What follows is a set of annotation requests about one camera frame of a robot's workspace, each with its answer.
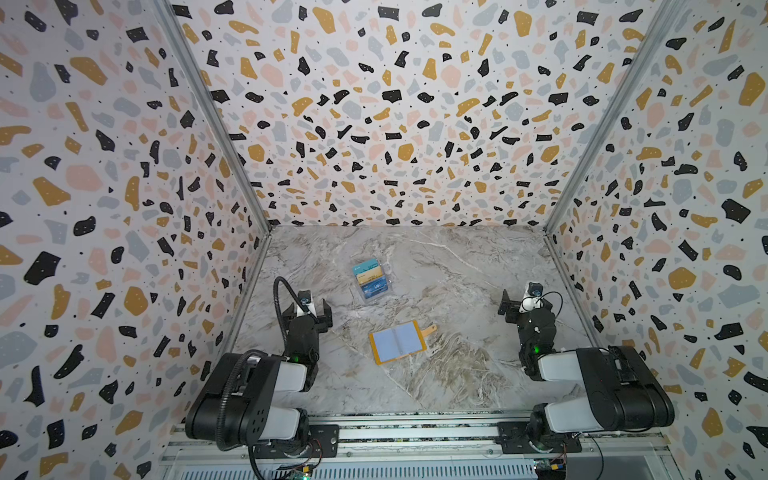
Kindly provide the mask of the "yellow card holder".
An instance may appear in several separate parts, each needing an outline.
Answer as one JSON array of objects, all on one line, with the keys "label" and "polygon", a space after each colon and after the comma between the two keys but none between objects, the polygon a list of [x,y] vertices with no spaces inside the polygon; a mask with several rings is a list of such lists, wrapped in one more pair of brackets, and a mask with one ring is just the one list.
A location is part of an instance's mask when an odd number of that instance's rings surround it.
[{"label": "yellow card holder", "polygon": [[422,329],[411,321],[371,333],[369,341],[375,363],[383,365],[426,351],[425,339],[437,329],[436,325]]}]

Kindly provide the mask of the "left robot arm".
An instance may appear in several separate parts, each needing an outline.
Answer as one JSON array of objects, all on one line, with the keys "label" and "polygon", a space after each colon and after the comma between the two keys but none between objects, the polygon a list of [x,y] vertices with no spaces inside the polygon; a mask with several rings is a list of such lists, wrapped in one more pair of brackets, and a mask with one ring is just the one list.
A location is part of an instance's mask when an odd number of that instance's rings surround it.
[{"label": "left robot arm", "polygon": [[221,451],[269,446],[297,456],[310,444],[308,414],[273,404],[277,393],[307,392],[317,376],[319,337],[333,326],[332,307],[303,299],[281,313],[286,327],[282,355],[258,349],[226,353],[216,364],[185,418],[185,434]]}]

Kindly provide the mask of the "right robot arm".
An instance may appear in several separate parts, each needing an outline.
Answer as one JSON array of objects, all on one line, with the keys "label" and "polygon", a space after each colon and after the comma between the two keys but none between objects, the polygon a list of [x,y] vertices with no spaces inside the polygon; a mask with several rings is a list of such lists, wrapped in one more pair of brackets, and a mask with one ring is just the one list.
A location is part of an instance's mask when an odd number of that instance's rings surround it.
[{"label": "right robot arm", "polygon": [[505,454],[579,452],[590,433],[644,433],[675,420],[668,394],[631,346],[555,349],[557,314],[539,283],[522,299],[502,293],[498,314],[517,327],[523,372],[537,382],[574,382],[578,397],[533,407],[526,422],[501,422],[496,443]]}]

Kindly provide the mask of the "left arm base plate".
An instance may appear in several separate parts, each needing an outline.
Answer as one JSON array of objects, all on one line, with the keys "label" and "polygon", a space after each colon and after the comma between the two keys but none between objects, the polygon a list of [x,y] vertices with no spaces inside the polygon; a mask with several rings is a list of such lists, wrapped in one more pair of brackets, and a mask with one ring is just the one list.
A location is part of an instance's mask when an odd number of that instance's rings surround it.
[{"label": "left arm base plate", "polygon": [[289,440],[270,440],[254,447],[255,459],[296,461],[335,458],[339,446],[338,424],[300,426]]}]

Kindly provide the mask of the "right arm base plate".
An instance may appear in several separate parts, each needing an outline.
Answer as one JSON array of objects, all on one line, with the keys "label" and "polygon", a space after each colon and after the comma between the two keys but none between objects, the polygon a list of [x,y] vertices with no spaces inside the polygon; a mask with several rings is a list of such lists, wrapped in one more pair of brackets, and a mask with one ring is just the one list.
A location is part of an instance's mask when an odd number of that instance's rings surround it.
[{"label": "right arm base plate", "polygon": [[504,454],[580,453],[582,445],[575,433],[556,433],[545,424],[509,421],[497,424],[495,443]]}]

